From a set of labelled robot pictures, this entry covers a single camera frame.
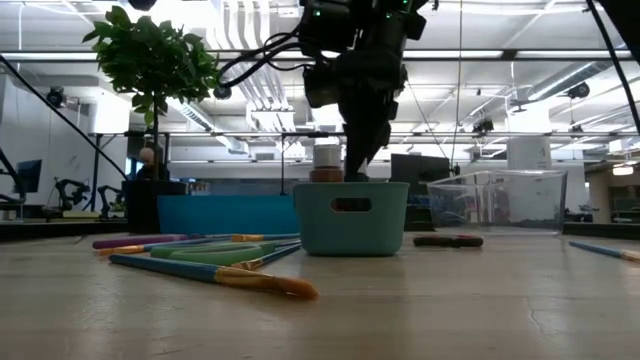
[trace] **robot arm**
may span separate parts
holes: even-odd
[[[116,194],[115,203],[122,203],[122,190],[116,189],[109,185],[100,186],[97,191],[100,194],[100,200],[102,201],[102,209],[100,210],[100,214],[103,218],[107,218],[109,216],[109,211],[111,210],[111,205],[107,200],[106,191],[111,190]]]
[[[67,185],[76,187],[76,189],[71,193],[71,196],[67,196],[67,192],[65,190]],[[56,190],[58,190],[60,197],[60,210],[69,211],[73,209],[73,205],[78,205],[82,200],[87,200],[87,197],[84,196],[84,194],[90,192],[91,188],[85,183],[81,183],[79,181],[62,179],[60,181],[56,181]]]
[[[426,20],[417,11],[428,0],[300,0],[304,13],[290,34],[263,49],[248,52],[220,69],[220,78],[234,64],[262,53],[265,57],[237,79],[234,86],[280,51],[298,47],[315,59],[305,65],[305,93],[312,108],[338,104],[347,137],[345,180],[362,179],[358,170],[389,141],[389,120],[396,117],[394,98],[404,89],[402,64],[407,39],[418,40]],[[299,42],[285,42],[294,36]],[[328,59],[322,51],[338,52]]]

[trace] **blue paintbrush handle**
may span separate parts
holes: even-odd
[[[575,242],[575,241],[569,241],[569,245],[583,249],[583,250],[587,250],[587,251],[591,251],[591,252],[595,252],[603,255],[613,256],[619,259],[622,258],[622,253],[623,253],[622,250],[604,247],[604,246],[589,245],[589,244]]]
[[[132,255],[111,255],[109,261],[118,265],[156,271],[163,274],[179,276],[185,279],[216,283],[215,275],[219,267],[184,261],[156,259]]]

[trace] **ceiling light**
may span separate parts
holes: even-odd
[[[193,132],[178,132],[178,133],[170,133],[169,135],[175,137],[210,137],[210,133],[202,132],[202,133],[193,133]]]
[[[626,176],[633,174],[633,167],[631,166],[621,166],[613,168],[614,176]]]
[[[620,60],[631,59],[631,52],[627,50],[617,50],[616,55]],[[587,58],[610,60],[607,50],[521,50],[518,51],[516,59],[519,58]]]
[[[236,136],[236,137],[280,137],[282,136],[282,134],[280,133],[260,133],[260,132],[225,132],[225,133],[219,133],[220,135],[226,135],[226,136]]]
[[[502,56],[502,50],[405,50],[403,58],[445,58],[457,59],[462,58],[489,58],[497,59]]]
[[[3,52],[7,61],[96,61],[94,52]]]
[[[206,164],[207,160],[169,160],[170,164]]]

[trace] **small jar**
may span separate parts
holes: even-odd
[[[313,170],[309,173],[312,182],[342,182],[340,167],[342,148],[340,145],[314,145]]]

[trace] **teal plastic basket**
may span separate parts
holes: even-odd
[[[309,183],[293,188],[302,247],[310,255],[390,256],[402,246],[407,183]],[[361,200],[362,211],[332,202]]]

